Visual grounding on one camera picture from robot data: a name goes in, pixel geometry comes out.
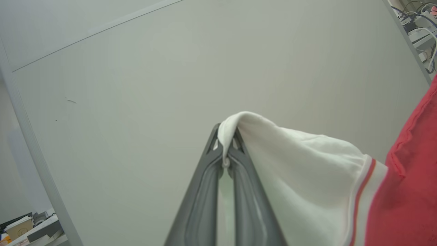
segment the gray wall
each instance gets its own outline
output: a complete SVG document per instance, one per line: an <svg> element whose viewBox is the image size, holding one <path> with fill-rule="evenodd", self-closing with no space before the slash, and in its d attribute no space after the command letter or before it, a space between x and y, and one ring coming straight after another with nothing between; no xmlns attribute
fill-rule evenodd
<svg viewBox="0 0 437 246"><path fill-rule="evenodd" d="M8 135L17 129L20 129L17 117L0 80L0 224L34 211L8 144Z"/></svg>

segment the red fabric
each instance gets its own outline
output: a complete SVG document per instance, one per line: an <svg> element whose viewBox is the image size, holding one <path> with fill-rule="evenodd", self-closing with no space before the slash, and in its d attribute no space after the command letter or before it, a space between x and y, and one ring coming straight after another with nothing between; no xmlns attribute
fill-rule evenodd
<svg viewBox="0 0 437 246"><path fill-rule="evenodd" d="M366 246L437 246L437 77L387 155Z"/></svg>

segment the cardboard box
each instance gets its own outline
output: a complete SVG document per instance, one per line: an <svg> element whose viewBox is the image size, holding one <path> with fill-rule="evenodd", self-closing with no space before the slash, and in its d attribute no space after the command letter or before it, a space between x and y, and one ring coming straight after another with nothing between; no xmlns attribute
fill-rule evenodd
<svg viewBox="0 0 437 246"><path fill-rule="evenodd" d="M24 217L6 227L6 233L14 241L21 235L33 229L32 217Z"/></svg>

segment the red stripe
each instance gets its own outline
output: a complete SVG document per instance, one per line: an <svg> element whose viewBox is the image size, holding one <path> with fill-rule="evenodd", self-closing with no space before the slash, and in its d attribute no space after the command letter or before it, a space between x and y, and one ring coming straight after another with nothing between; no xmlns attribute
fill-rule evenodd
<svg viewBox="0 0 437 246"><path fill-rule="evenodd" d="M355 236L357 234L357 216L358 216L358 204L360 202L361 194L363 193L364 188L367 185L367 182L369 182L370 177L372 176L373 170L376 166L376 160L372 159L372 164L370 165L369 171L366 174L366 177L364 178L363 182L360 185L360 188L358 189L357 195L355 197L355 207L354 207L354 230L352 231L352 239L350 241L349 246L354 246L355 244Z"/></svg>

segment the white cloth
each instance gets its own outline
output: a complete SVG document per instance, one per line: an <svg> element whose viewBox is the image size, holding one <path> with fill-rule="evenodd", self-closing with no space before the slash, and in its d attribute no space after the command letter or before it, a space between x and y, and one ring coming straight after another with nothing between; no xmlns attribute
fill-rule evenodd
<svg viewBox="0 0 437 246"><path fill-rule="evenodd" d="M364 244L385 165L349 142L281 128L251 112L220 124L223 160L237 127L289 245Z"/></svg>

